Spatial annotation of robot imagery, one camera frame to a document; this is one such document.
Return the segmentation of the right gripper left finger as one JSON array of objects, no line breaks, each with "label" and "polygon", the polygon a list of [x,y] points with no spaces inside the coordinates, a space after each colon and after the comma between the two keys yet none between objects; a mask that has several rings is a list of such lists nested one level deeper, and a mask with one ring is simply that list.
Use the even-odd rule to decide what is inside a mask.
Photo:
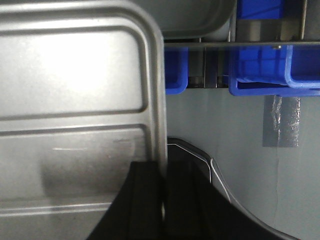
[{"label": "right gripper left finger", "polygon": [[159,240],[163,178],[156,161],[133,161],[127,177],[88,240]]}]

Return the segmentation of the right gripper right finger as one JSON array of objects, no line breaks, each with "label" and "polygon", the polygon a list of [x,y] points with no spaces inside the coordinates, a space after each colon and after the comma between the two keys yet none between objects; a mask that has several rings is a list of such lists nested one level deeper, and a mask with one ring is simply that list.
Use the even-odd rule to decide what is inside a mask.
[{"label": "right gripper right finger", "polygon": [[181,240],[292,240],[242,206],[209,154],[191,143],[167,140],[165,230]]}]

